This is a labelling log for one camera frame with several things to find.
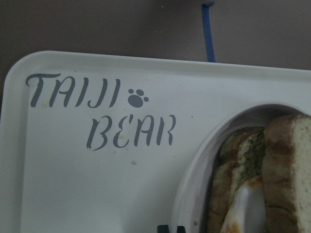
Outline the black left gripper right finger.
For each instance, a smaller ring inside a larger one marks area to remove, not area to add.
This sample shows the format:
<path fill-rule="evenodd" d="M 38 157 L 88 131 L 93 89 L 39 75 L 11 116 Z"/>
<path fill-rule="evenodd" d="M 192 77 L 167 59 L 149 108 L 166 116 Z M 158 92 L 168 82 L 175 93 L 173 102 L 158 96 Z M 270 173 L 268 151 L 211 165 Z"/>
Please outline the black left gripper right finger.
<path fill-rule="evenodd" d="M 186 233 L 186 229 L 184 226 L 177 226 L 176 233 Z"/>

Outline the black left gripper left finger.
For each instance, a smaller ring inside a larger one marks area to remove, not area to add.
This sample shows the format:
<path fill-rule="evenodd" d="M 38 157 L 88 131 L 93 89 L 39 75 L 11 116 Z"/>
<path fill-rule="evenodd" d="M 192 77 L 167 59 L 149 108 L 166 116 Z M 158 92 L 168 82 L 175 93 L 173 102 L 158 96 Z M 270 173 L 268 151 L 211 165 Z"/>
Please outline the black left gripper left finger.
<path fill-rule="evenodd" d="M 169 225 L 158 225 L 157 233 L 169 233 Z"/>

